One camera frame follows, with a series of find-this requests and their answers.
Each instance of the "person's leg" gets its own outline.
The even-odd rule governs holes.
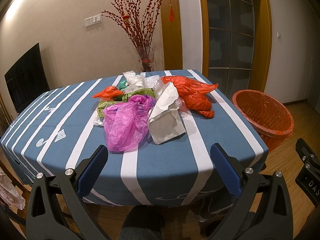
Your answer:
[[[147,206],[135,206],[122,225],[119,240],[162,240],[162,219]]]

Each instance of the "trash bin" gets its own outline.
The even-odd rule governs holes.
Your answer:
[[[292,135],[292,115],[273,97],[256,90],[240,90],[234,93],[232,103],[258,132],[269,152]]]

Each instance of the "blue striped tablecloth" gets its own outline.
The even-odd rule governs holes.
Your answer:
[[[143,74],[182,75],[210,83],[193,70]],[[17,117],[1,145],[24,183],[33,182],[38,172],[49,176],[74,168],[106,144],[103,127],[92,125],[99,101],[92,95],[109,85],[119,87],[122,80],[120,75],[46,92]],[[208,155],[217,142],[244,166],[260,169],[268,153],[262,139],[218,89],[207,97],[215,111],[213,119],[190,111],[182,117],[185,134],[161,145],[155,145],[149,134],[132,152],[109,154],[85,201],[174,207],[212,194],[223,186]]]

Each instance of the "red tassel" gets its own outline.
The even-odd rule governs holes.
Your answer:
[[[174,14],[173,14],[172,5],[171,5],[170,17],[169,17],[169,19],[168,19],[168,22],[173,22],[173,20],[174,20]]]

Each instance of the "vase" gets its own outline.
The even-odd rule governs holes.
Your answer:
[[[156,46],[137,48],[137,54],[139,56],[139,62],[142,63],[141,70],[143,70],[143,72],[154,71],[155,47]]]

